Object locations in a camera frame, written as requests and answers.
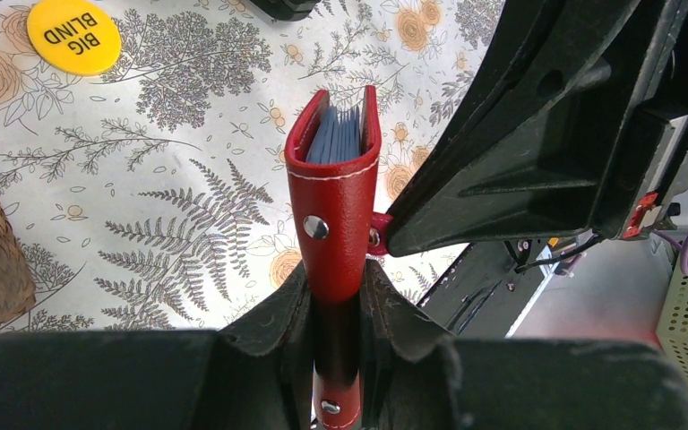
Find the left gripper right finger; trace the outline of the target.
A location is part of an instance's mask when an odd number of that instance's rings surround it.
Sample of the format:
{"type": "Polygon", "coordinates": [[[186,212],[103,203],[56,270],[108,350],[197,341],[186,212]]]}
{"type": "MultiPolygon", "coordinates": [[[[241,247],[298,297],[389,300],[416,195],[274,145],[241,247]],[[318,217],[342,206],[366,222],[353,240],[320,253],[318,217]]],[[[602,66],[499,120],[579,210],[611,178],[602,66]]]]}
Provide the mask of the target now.
{"type": "Polygon", "coordinates": [[[366,429],[688,429],[688,383],[649,346],[459,338],[374,260],[360,306],[366,429]]]}

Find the red card holder wallet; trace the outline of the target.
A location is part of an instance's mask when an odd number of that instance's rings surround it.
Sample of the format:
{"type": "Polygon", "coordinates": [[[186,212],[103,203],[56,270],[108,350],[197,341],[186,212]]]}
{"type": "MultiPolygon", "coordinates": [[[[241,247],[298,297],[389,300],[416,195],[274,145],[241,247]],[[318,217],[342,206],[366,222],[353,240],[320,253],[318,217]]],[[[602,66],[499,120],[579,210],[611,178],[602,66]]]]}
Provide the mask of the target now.
{"type": "Polygon", "coordinates": [[[382,145],[377,92],[336,109],[318,90],[285,144],[290,202],[312,295],[313,398],[325,429],[352,429],[362,411],[359,290],[370,246],[382,145]]]}

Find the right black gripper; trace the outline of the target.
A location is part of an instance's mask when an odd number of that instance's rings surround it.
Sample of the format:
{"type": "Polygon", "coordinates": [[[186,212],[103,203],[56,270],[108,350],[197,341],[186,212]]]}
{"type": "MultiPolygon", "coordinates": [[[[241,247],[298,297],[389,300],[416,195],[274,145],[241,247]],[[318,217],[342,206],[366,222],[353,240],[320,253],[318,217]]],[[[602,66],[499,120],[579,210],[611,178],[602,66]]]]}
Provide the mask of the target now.
{"type": "Polygon", "coordinates": [[[626,239],[687,189],[688,1],[508,1],[385,244],[626,239]]]}

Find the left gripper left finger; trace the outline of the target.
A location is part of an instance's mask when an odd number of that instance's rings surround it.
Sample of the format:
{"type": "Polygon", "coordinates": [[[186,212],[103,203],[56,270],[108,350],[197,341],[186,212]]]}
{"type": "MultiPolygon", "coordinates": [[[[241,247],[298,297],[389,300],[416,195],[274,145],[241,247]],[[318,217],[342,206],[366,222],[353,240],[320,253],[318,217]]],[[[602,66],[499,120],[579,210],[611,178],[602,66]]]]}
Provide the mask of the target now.
{"type": "Polygon", "coordinates": [[[227,327],[0,335],[0,429],[306,429],[311,296],[297,266],[227,327]]]}

